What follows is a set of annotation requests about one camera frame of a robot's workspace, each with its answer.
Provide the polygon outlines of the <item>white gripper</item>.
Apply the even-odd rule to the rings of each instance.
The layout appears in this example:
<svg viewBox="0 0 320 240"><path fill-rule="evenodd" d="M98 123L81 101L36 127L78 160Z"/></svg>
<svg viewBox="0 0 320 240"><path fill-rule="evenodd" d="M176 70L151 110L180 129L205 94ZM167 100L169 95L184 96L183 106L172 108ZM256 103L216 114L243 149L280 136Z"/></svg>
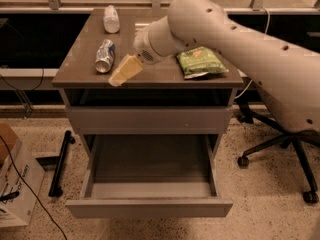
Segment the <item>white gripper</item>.
<svg viewBox="0 0 320 240"><path fill-rule="evenodd" d="M184 51L186 48L184 27L182 20L165 16L139 30L133 43L137 56L126 55L108 82L114 87L121 86L142 71L143 63L156 64L168 56Z"/></svg>

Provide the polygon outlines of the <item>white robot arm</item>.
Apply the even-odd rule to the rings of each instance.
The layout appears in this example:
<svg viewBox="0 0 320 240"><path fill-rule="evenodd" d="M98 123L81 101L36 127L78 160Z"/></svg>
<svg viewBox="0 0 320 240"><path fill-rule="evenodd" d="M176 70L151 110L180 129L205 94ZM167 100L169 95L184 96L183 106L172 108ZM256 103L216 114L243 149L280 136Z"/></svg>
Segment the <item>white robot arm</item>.
<svg viewBox="0 0 320 240"><path fill-rule="evenodd" d="M145 64L199 46L220 52L276 104L310 129L320 127L320 54L244 27L209 0L174 0L167 15L137 32L135 54L113 71L115 87Z"/></svg>

